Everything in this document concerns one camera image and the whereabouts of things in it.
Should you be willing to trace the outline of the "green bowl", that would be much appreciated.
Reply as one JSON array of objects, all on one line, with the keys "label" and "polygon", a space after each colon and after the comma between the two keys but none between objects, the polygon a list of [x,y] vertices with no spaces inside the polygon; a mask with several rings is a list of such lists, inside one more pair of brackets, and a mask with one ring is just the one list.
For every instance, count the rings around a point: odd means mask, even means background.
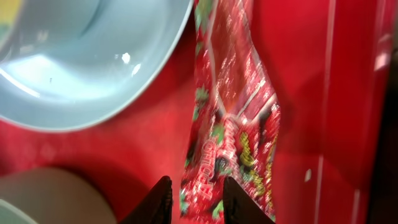
[{"label": "green bowl", "polygon": [[109,203],[69,171],[38,168],[1,177],[1,224],[116,224]]}]

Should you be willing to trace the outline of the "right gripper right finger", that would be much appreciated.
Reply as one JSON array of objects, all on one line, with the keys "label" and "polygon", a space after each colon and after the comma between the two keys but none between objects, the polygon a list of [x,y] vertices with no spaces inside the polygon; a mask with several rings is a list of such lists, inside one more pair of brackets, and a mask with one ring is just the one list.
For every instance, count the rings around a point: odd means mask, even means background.
[{"label": "right gripper right finger", "polygon": [[232,178],[223,184],[225,224],[275,224]]}]

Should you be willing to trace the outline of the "red snack wrapper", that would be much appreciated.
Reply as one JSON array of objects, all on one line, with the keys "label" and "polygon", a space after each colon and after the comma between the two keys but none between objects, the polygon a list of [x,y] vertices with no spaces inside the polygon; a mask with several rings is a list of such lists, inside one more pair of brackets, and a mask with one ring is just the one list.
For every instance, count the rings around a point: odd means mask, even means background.
[{"label": "red snack wrapper", "polygon": [[232,177],[271,220],[272,164],[280,107],[251,38],[252,1],[197,0],[196,82],[180,215],[223,223],[224,180]]}]

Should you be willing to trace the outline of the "yellow plastic cup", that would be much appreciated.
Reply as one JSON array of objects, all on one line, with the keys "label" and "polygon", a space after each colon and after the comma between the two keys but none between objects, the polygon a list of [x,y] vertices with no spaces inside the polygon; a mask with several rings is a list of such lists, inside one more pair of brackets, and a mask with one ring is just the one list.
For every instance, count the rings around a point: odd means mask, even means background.
[{"label": "yellow plastic cup", "polygon": [[1,43],[3,43],[11,33],[21,7],[22,0],[0,1]]}]

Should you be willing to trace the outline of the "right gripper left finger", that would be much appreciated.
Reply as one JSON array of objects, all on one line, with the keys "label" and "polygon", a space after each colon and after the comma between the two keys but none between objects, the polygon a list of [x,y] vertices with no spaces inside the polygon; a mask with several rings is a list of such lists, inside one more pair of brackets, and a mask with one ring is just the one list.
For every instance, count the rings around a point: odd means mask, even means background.
[{"label": "right gripper left finger", "polygon": [[171,224],[172,207],[172,180],[165,175],[119,224]]}]

